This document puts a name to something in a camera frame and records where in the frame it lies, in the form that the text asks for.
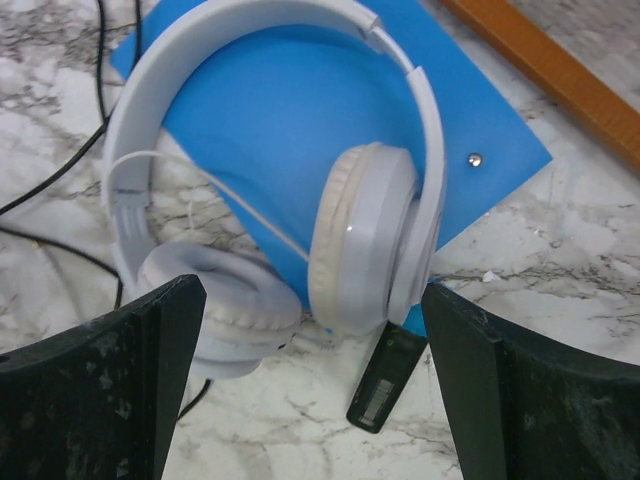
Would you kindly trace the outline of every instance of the white headphones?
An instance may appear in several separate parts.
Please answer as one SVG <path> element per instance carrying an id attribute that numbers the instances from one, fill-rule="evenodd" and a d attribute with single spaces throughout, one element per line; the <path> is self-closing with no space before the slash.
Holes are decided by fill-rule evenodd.
<path id="1" fill-rule="evenodd" d="M 240 37 L 293 24 L 351 34 L 402 69 L 423 124 L 422 193 L 418 199 L 417 173 L 406 149 L 373 143 L 347 150 L 324 187 L 308 256 L 253 208 L 241 205 L 308 258 L 311 310 L 327 328 L 362 335 L 387 319 L 402 324 L 428 280 L 446 164 L 440 115 L 422 68 L 413 66 L 376 14 L 351 0 L 204 2 L 162 33 L 127 81 L 107 130 L 103 193 L 116 236 L 116 267 L 131 295 L 180 274 L 200 277 L 207 291 L 205 318 L 211 321 L 203 322 L 194 367 L 208 378 L 247 374 L 287 344 L 298 328 L 300 301 L 247 258 L 184 242 L 158 246 L 147 229 L 145 208 L 151 157 L 163 155 L 139 151 L 153 149 L 171 101 L 200 63 Z"/>

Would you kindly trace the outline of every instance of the wooden stick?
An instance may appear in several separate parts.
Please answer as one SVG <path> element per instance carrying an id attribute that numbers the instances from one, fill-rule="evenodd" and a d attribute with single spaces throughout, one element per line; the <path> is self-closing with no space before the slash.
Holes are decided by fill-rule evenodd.
<path id="1" fill-rule="evenodd" d="M 505 0 L 440 2 L 640 171 L 640 114 L 516 7 Z"/>

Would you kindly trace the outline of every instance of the marble surface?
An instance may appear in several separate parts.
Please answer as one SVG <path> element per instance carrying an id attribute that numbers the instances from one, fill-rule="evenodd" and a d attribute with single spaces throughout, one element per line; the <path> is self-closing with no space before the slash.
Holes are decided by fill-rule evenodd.
<path id="1" fill-rule="evenodd" d="M 515 3 L 639 107 L 635 0 Z M 435 273 L 499 315 L 640 364 L 640 181 L 435 0 L 425 6 L 554 156 L 439 251 Z M 114 46 L 131 28 L 132 6 L 107 8 Z M 50 175 L 97 128 L 96 18 L 93 0 L 0 0 L 0 204 Z M 119 81 L 112 72 L 107 80 L 113 100 Z M 110 261 L 101 145 L 2 222 Z M 168 165 L 156 172 L 151 217 L 161 239 L 254 248 L 200 178 Z M 0 352 L 110 310 L 114 294 L 114 280 L 84 261 L 0 235 Z M 291 347 L 248 377 L 218 383 L 177 427 L 165 478 L 460 479 L 428 351 L 379 435 L 346 422 L 373 340 L 346 339 L 333 352 Z"/>

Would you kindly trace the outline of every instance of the ear cushion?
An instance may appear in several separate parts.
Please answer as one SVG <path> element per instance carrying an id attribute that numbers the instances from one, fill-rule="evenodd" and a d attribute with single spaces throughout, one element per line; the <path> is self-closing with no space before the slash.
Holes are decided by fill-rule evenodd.
<path id="1" fill-rule="evenodd" d="M 284 282 L 247 258 L 203 245 L 156 247 L 140 267 L 138 283 L 152 290 L 184 274 L 198 275 L 207 293 L 203 329 L 211 333 L 277 340 L 293 334 L 300 322 L 300 301 Z"/>
<path id="2" fill-rule="evenodd" d="M 315 319 L 340 329 L 337 285 L 351 208 L 372 153 L 379 142 L 344 152 L 333 165 L 316 216 L 309 255 L 309 301 Z"/>

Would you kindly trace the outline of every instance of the blue plastic sheet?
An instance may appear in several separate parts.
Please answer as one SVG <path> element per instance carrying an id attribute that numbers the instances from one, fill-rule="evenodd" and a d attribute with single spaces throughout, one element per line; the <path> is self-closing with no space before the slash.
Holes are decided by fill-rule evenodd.
<path id="1" fill-rule="evenodd" d="M 146 48 L 201 0 L 162 0 L 145 18 Z M 544 146 L 417 0 L 364 0 L 435 91 L 449 178 L 438 246 L 446 244 L 550 161 Z M 112 55 L 129 74 L 134 36 Z M 335 159 L 375 140 L 424 158 L 417 108 L 402 73 L 358 40 L 311 26 L 268 29 L 226 46 L 188 79 L 164 120 L 191 159 L 215 173 L 309 248 Z M 480 152 L 480 168 L 468 156 Z M 283 279 L 308 305 L 307 265 L 225 198 Z M 425 334 L 414 308 L 405 327 Z"/>

